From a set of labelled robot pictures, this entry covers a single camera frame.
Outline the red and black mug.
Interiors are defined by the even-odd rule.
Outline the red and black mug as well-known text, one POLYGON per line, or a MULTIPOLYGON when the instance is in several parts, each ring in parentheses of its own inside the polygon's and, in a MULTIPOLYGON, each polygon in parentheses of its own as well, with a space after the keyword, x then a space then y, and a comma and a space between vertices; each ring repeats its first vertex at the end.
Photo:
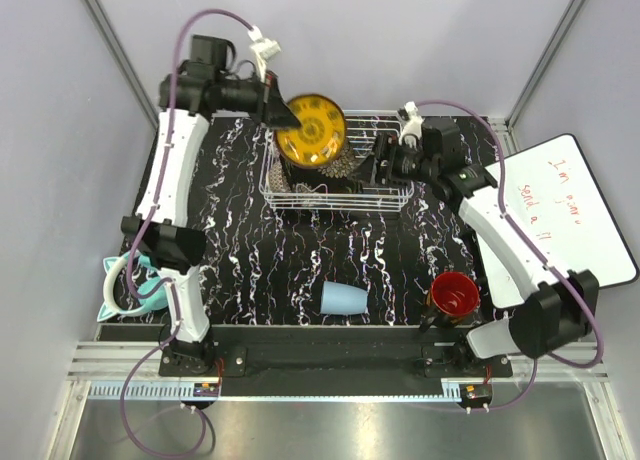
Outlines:
POLYGON ((480 306, 476 283, 460 272, 444 272, 431 283, 425 299, 419 331, 430 328, 453 328, 480 306))

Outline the yellow patterned plate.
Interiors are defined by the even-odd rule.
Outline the yellow patterned plate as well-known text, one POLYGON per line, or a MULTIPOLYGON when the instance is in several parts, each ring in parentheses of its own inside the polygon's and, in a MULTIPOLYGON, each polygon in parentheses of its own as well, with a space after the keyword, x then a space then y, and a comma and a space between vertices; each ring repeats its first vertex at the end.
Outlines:
POLYGON ((347 146, 347 122, 339 105, 314 93, 293 97, 287 106, 300 126, 275 133, 280 155, 302 169, 319 169, 336 160, 347 146))

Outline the white wire dish rack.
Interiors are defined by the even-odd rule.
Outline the white wire dish rack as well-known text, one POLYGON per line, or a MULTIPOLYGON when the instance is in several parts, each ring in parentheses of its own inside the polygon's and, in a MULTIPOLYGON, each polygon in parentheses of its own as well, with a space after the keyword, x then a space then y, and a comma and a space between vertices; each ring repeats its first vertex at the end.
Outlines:
MULTIPOLYGON (((348 110, 347 139, 359 164, 382 134, 397 136, 401 121, 393 110, 348 110)), ((325 210, 395 213, 414 195, 412 183, 372 185, 353 176, 326 177, 286 164, 277 150, 275 133, 266 133, 259 192, 273 210, 325 210)))

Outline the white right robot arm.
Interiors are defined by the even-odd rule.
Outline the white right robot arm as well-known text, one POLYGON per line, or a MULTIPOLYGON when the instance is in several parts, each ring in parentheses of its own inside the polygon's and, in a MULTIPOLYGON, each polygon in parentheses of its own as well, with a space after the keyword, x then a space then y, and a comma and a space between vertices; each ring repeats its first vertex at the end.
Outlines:
POLYGON ((506 210, 503 179, 466 161, 453 121, 409 125, 409 133, 377 135, 356 170, 357 178, 372 185, 428 185, 489 246, 523 300, 509 318, 468 331, 454 348, 457 370, 476 376, 491 358, 512 353, 538 359, 593 332, 599 292, 595 275, 552 261, 524 233, 521 223, 506 210))

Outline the light blue plastic cup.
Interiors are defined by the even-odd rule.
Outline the light blue plastic cup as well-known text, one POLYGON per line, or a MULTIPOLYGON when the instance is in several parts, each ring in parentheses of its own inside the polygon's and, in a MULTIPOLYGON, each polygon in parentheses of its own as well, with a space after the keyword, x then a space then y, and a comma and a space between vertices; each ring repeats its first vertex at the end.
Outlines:
POLYGON ((320 313, 323 315, 360 315, 367 310, 366 290, 341 283, 323 284, 320 313))

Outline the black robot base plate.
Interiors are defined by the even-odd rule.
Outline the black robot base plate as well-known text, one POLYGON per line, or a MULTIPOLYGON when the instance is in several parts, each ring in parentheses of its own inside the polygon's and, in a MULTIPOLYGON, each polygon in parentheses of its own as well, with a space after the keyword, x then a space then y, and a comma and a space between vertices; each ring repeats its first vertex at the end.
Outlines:
POLYGON ((515 358, 460 357, 464 328, 214 325, 198 346, 172 344, 139 370, 152 377, 223 376, 228 397, 447 397, 444 380, 511 379, 515 358))

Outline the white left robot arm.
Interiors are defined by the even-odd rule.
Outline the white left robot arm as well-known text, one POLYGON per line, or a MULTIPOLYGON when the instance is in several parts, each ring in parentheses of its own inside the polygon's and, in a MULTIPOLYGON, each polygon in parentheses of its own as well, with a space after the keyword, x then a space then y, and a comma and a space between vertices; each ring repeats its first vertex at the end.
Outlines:
POLYGON ((241 112, 272 130, 300 122, 285 104, 277 75, 267 63, 281 47, 275 40, 250 32, 255 72, 247 79, 232 76, 227 56, 235 51, 225 39, 195 35, 186 60, 176 58, 160 85, 159 130, 148 190, 135 214, 121 221, 132 251, 150 260, 166 292, 171 327, 161 347, 170 359, 196 376, 215 366, 199 268, 206 238, 188 227, 188 199, 201 144, 215 113, 241 112))

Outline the beige patterned bowl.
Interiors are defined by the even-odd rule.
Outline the beige patterned bowl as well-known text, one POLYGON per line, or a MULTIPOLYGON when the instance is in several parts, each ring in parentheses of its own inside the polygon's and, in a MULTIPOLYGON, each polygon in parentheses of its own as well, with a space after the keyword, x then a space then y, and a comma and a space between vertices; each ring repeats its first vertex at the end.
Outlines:
POLYGON ((267 173, 267 184, 273 193, 289 193, 290 186, 284 173, 282 164, 276 160, 267 173))

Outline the black floral square plate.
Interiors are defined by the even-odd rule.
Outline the black floral square plate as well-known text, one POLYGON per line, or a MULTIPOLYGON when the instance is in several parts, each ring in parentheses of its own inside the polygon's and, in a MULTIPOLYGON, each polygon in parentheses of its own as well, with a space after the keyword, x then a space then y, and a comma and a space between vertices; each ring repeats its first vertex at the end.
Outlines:
POLYGON ((290 188, 296 193, 360 194, 363 186, 352 176, 364 161, 347 148, 327 166, 304 169, 280 158, 290 188))

